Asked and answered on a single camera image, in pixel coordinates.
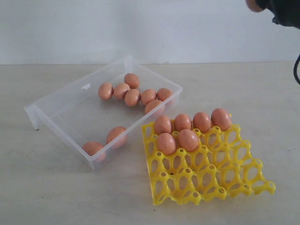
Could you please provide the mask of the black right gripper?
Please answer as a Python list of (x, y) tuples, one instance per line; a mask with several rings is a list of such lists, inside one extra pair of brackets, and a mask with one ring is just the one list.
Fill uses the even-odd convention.
[(300, 28), (300, 0), (257, 0), (256, 3), (273, 13), (274, 24)]

